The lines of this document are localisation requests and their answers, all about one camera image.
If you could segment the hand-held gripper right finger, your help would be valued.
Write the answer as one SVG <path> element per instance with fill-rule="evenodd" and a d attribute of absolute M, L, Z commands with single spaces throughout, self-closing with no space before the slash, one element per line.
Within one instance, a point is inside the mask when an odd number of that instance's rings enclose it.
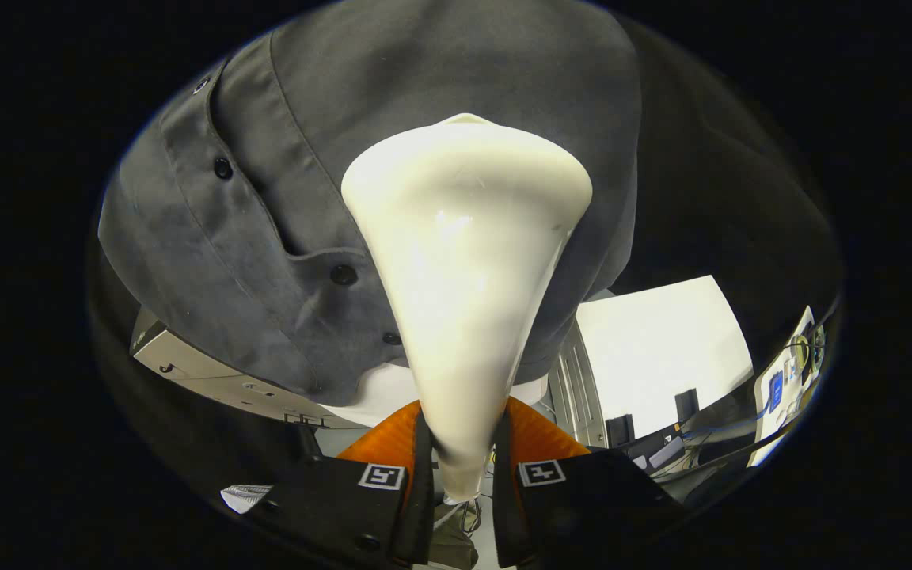
<path fill-rule="evenodd" d="M 509 398 L 493 433 L 493 537 L 503 568 L 619 568 L 682 521 L 624 452 L 593 452 Z"/>

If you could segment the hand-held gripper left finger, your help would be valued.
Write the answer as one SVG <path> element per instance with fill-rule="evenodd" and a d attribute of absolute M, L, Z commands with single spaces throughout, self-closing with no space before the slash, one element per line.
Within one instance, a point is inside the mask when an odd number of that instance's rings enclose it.
<path fill-rule="evenodd" d="M 424 565 L 435 524 L 432 454 L 413 401 L 337 457 L 291 466 L 247 522 L 316 567 Z"/>

